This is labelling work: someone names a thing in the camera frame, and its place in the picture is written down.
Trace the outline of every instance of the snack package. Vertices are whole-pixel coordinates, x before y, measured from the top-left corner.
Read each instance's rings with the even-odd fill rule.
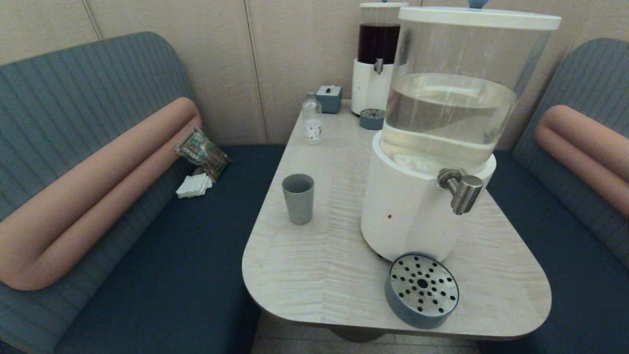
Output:
[[[200,166],[213,183],[216,183],[227,164],[230,163],[227,154],[209,141],[208,136],[197,127],[183,135],[175,147],[175,152]]]

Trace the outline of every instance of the pink cylindrical armrest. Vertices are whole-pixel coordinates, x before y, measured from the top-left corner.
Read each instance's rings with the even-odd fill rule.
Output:
[[[563,105],[551,107],[543,114],[535,139],[629,217],[629,139]]]
[[[178,158],[201,118],[178,98],[79,163],[0,222],[0,280],[19,290],[64,276]]]

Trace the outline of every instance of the white dispenser base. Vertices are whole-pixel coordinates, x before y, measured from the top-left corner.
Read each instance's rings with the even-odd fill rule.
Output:
[[[368,108],[386,110],[392,76],[393,64],[383,65],[382,72],[378,75],[373,64],[354,59],[352,112],[360,115],[360,111]]]
[[[439,262],[452,251],[469,213],[455,215],[452,194],[438,186],[437,177],[414,172],[392,161],[380,147],[382,132],[372,142],[367,189],[360,228],[367,244],[394,261],[404,253],[419,252]],[[485,187],[496,170],[492,154],[475,174]]]

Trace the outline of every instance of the gray drip tray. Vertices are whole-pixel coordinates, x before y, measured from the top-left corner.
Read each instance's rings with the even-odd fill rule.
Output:
[[[384,292],[391,310],[417,328],[440,326],[459,303],[452,274],[419,253],[406,253],[393,262]]]

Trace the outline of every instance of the table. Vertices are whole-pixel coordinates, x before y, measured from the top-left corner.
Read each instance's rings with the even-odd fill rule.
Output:
[[[387,333],[508,340],[538,328],[550,312],[544,271],[488,192],[443,264],[455,275],[460,301],[446,322],[418,329],[389,308],[384,284],[390,262],[360,233],[371,141],[344,100],[323,115],[322,141],[306,145],[301,117],[292,131],[245,248],[245,285],[263,310],[310,326]],[[282,180],[314,178],[314,216],[290,223]]]

